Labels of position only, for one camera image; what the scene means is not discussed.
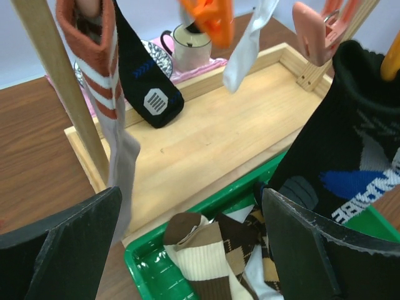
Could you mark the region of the grey sock with red stripes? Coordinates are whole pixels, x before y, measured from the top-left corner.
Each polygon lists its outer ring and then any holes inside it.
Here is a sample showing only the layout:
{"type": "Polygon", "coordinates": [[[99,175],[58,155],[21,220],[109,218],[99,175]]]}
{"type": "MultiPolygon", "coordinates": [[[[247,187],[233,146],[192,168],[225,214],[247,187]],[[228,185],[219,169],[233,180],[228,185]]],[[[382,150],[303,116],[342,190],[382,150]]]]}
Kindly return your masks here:
{"type": "Polygon", "coordinates": [[[136,159],[140,145],[125,129],[125,98],[118,70],[118,33],[114,4],[99,3],[96,17],[85,16],[75,1],[57,1],[56,18],[76,57],[84,88],[110,147],[108,186],[122,193],[119,217],[112,238],[119,242],[131,222],[136,159]]]}

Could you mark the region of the black sock with blue logo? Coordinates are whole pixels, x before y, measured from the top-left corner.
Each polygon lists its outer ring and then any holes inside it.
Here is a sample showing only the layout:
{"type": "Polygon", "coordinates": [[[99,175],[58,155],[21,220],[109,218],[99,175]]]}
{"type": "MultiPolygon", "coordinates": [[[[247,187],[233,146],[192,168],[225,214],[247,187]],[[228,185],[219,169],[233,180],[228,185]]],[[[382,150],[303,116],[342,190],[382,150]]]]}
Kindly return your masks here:
{"type": "Polygon", "coordinates": [[[254,185],[257,203],[271,188],[344,224],[399,184],[399,79],[381,78],[383,60],[340,44],[329,91],[271,179],[254,185]]]}

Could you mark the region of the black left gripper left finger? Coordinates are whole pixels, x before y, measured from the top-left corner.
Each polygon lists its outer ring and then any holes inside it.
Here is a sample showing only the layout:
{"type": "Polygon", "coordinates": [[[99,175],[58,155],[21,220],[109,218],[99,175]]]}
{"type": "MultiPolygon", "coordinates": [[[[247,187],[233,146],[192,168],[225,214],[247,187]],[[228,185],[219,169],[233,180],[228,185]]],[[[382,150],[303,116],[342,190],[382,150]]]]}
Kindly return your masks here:
{"type": "Polygon", "coordinates": [[[1,299],[95,299],[122,195],[104,191],[1,235],[1,299]]]}

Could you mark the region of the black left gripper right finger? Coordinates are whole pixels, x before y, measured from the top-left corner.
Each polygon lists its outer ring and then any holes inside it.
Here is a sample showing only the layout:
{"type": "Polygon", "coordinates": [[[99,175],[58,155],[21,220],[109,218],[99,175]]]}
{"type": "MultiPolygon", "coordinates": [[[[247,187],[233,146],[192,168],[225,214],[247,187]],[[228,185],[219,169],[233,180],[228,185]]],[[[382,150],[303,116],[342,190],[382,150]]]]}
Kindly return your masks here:
{"type": "Polygon", "coordinates": [[[399,244],[349,229],[266,188],[262,211],[285,299],[399,299],[399,244]]]}

